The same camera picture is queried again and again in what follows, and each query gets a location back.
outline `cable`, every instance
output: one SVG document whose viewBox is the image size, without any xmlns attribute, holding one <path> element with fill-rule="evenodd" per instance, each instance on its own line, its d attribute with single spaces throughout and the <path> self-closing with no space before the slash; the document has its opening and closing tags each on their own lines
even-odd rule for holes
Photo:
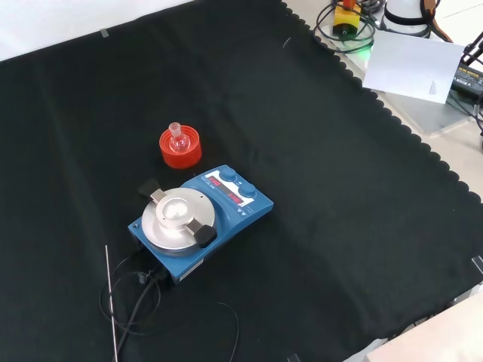
<svg viewBox="0 0 483 362">
<path fill-rule="evenodd" d="M 124 331 L 124 333 L 122 334 L 122 337 L 120 338 L 119 340 L 119 344 L 118 344 L 118 355 L 119 353 L 121 352 L 121 349 L 124 345 L 124 343 L 126 342 L 126 339 L 128 337 L 128 334 L 129 334 L 129 328 L 131 327 L 131 325 L 133 324 L 134 322 L 134 319 L 136 317 L 136 314 L 137 314 L 137 311 L 139 310 L 139 307 L 141 306 L 141 302 L 143 301 L 144 299 L 144 296 L 148 293 L 148 290 L 156 283 L 156 280 L 153 278 L 149 283 L 148 285 L 146 286 L 146 288 L 144 288 L 143 292 L 141 293 L 139 299 L 137 300 L 136 302 L 136 305 L 134 306 L 134 309 L 133 309 L 133 312 L 131 314 L 131 316 L 129 317 L 129 321 L 128 321 L 128 327 L 126 328 L 126 330 Z"/>
<path fill-rule="evenodd" d="M 474 61 L 480 63 L 483 65 L 483 61 L 481 61 L 479 58 L 475 57 L 473 54 L 468 53 L 467 51 L 463 52 L 466 56 L 472 58 Z"/>
<path fill-rule="evenodd" d="M 362 4 L 360 2 L 357 3 L 357 5 L 359 5 L 361 7 L 361 9 L 363 8 Z M 355 53 L 356 51 L 362 51 L 364 49 L 368 49 L 370 48 L 373 43 L 374 43 L 374 34 L 376 33 L 376 29 L 379 29 L 377 27 L 377 24 L 374 22 L 374 20 L 372 19 L 372 7 L 371 6 L 366 6 L 366 11 L 368 12 L 368 14 L 363 14 L 362 12 L 359 12 L 357 10 L 354 10 L 354 9 L 349 9 L 349 8 L 346 8 L 344 7 L 343 5 L 339 4 L 339 3 L 336 3 L 336 2 L 332 2 L 330 3 L 329 5 L 327 5 L 325 8 L 323 8 L 320 13 L 318 13 L 318 16 L 317 16 L 317 20 L 315 22 L 315 27 L 312 31 L 312 36 L 316 39 L 316 34 L 315 34 L 315 31 L 318 30 L 325 38 L 327 39 L 330 39 L 330 40 L 334 40 L 334 41 L 341 41 L 340 38 L 334 38 L 332 36 L 329 36 L 328 34 L 326 34 L 320 27 L 320 25 L 323 23 L 323 21 L 330 15 L 330 13 L 332 13 L 333 11 L 335 11 L 336 7 L 340 7 L 346 11 L 350 11 L 354 14 L 357 14 L 360 16 L 361 18 L 361 21 L 364 24 L 364 26 L 361 28 L 361 30 L 359 30 L 355 35 L 353 36 L 347 36 L 344 41 L 368 41 L 367 44 L 364 44 L 360 47 L 356 47 L 356 48 L 353 48 L 353 49 L 348 49 L 348 50 L 344 50 L 344 51 L 339 51 L 337 49 L 332 49 L 332 48 L 329 48 L 330 51 L 333 51 L 334 53 L 342 53 L 342 54 L 350 54 L 350 53 Z M 364 30 L 366 28 L 369 28 L 371 30 L 371 34 L 368 35 L 368 36 L 365 36 L 364 38 L 358 38 L 362 32 L 364 32 Z"/>
<path fill-rule="evenodd" d="M 481 102 L 481 99 L 483 98 L 483 93 L 481 93 L 480 97 L 478 98 L 478 101 Z M 469 112 L 465 106 L 450 92 L 449 97 L 470 117 L 473 117 L 476 120 L 476 124 L 478 125 L 479 129 L 483 133 L 483 124 L 481 123 L 481 120 L 478 118 L 478 115 L 473 115 L 471 112 Z"/>
<path fill-rule="evenodd" d="M 222 303 L 222 302 L 218 302 L 218 304 L 224 305 L 224 306 L 230 308 L 231 311 L 233 312 L 233 314 L 235 315 L 235 319 L 236 319 L 236 337 L 235 337 L 235 344 L 233 345 L 232 356 L 229 358 L 229 361 L 228 361 L 228 362 L 232 362 L 233 361 L 233 356 L 235 356 L 236 347 L 238 345 L 238 332 L 239 332 L 238 315 L 236 314 L 235 309 L 233 309 L 231 306 L 229 306 L 229 305 L 227 305 L 225 303 Z"/>
<path fill-rule="evenodd" d="M 131 255 L 129 255 L 128 257 L 124 258 L 112 270 L 112 272 L 111 272 L 111 278 L 114 277 L 114 274 L 121 268 L 121 266 L 123 266 L 128 260 L 132 259 L 140 251 L 143 251 L 143 250 L 145 250 L 145 249 L 137 250 L 137 251 L 133 252 Z M 108 321 L 111 321 L 111 318 L 112 318 L 114 320 L 114 322 L 115 322 L 115 325 L 123 331 L 123 334 L 122 334 L 122 336 L 121 336 L 121 338 L 120 338 L 120 340 L 118 342 L 118 347 L 117 347 L 117 354 L 118 355 L 120 355 L 120 352 L 121 352 L 122 348 L 124 347 L 124 345 L 126 343 L 126 340 L 127 340 L 127 338 L 128 338 L 129 335 L 135 335 L 135 336 L 151 336 L 151 335 L 157 333 L 157 331 L 149 332 L 149 333 L 141 333 L 141 332 L 138 332 L 138 331 L 133 331 L 131 328 L 134 327 L 134 326 L 136 326 L 136 325 L 140 325 L 140 324 L 148 321 L 149 319 L 151 319 L 154 316 L 154 314 L 158 311 L 158 308 L 161 305 L 161 299 L 162 299 L 161 295 L 162 295 L 162 292 L 161 292 L 161 287 L 159 286 L 159 283 L 158 283 L 158 280 L 159 280 L 159 277 L 157 276 L 158 271 L 159 271 L 159 267 L 156 267 L 156 268 L 151 269 L 148 273 L 145 273 L 143 271 L 127 271 L 127 272 L 121 274 L 115 280 L 114 284 L 112 284 L 112 292 L 111 293 L 114 293 L 114 290 L 118 287 L 119 283 L 124 278 L 129 277 L 129 276 L 132 276 L 132 275 L 136 275 L 137 277 L 143 277 L 143 282 L 144 283 L 147 283 L 147 285 L 143 289 L 143 292 L 140 294 L 139 298 L 137 299 L 136 304 L 134 305 L 134 309 L 131 312 L 131 315 L 130 315 L 130 317 L 128 319 L 128 322 L 126 322 L 126 323 L 119 322 L 118 320 L 116 320 L 115 317 L 114 317 L 114 315 L 112 315 L 111 311 L 107 310 L 104 307 L 104 305 L 103 305 L 103 295 L 106 294 L 106 292 L 107 292 L 107 290 L 106 290 L 106 288 L 107 288 L 107 282 L 103 285 L 103 287 L 100 290 L 99 298 L 98 298 L 98 304 L 99 304 L 99 308 L 100 308 L 103 316 Z M 147 293 L 152 289 L 153 286 L 156 287 L 157 292 L 158 292 L 158 300 L 157 300 L 155 306 L 152 308 L 152 310 L 148 313 L 148 315 L 144 319 L 142 319 L 141 321 L 135 321 L 136 316 L 138 314 L 138 311 L 140 309 L 140 306 L 141 306 L 143 300 L 145 299 Z M 237 315 L 235 309 L 233 307 L 231 307 L 230 305 L 228 305 L 226 303 L 223 303 L 223 302 L 218 302 L 217 304 L 226 306 L 235 315 L 236 335 L 235 335 L 235 342 L 234 342 L 233 349 L 232 349 L 232 354 L 231 354 L 231 357 L 229 359 L 229 362 L 232 362 L 233 361 L 233 358 L 235 356 L 236 349 L 238 347 L 238 336 L 239 336 L 239 321 L 238 321 L 238 315 Z"/>
</svg>

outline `red led display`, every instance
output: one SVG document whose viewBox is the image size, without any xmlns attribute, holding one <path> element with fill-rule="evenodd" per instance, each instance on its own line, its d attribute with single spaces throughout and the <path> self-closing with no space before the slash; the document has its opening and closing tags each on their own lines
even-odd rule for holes
<svg viewBox="0 0 483 362">
<path fill-rule="evenodd" d="M 208 180 L 217 187 L 223 194 L 228 196 L 236 204 L 243 204 L 243 200 L 239 196 L 234 194 L 230 189 L 228 189 L 224 184 L 221 183 L 215 176 L 209 176 Z"/>
<path fill-rule="evenodd" d="M 212 184 L 214 184 L 215 186 L 219 186 L 219 185 L 221 185 L 221 182 L 220 182 L 220 181 L 218 181 L 218 179 L 217 179 L 215 176 L 210 176 L 210 177 L 208 177 L 208 179 L 209 179 L 209 180 L 210 180 L 210 182 L 211 182 Z"/>
</svg>

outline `white paper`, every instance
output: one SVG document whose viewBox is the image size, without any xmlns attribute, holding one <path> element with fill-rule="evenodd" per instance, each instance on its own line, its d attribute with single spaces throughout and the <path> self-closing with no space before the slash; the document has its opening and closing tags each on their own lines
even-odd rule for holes
<svg viewBox="0 0 483 362">
<path fill-rule="evenodd" d="M 0 61 L 189 1 L 0 0 Z"/>
<path fill-rule="evenodd" d="M 363 86 L 445 103 L 464 46 L 376 32 Z"/>
</svg>

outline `blue knob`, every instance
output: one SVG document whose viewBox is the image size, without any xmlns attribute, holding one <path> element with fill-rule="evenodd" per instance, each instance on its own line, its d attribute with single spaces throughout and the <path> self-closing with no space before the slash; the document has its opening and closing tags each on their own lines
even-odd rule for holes
<svg viewBox="0 0 483 362">
<path fill-rule="evenodd" d="M 236 172 L 230 167 L 224 167 L 220 171 L 220 178 L 223 181 L 233 182 L 236 180 Z"/>
<path fill-rule="evenodd" d="M 257 189 L 251 183 L 244 183 L 238 189 L 241 196 L 245 196 L 246 198 L 252 198 L 257 193 Z"/>
</svg>

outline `small glass vial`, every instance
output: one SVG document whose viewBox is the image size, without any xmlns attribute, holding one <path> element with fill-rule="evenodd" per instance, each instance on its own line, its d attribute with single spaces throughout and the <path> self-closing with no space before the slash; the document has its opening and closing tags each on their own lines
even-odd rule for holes
<svg viewBox="0 0 483 362">
<path fill-rule="evenodd" d="M 171 138 L 169 139 L 169 148 L 176 153 L 184 153 L 188 151 L 190 146 L 189 137 L 181 130 L 181 124 L 174 122 L 169 125 Z"/>
</svg>

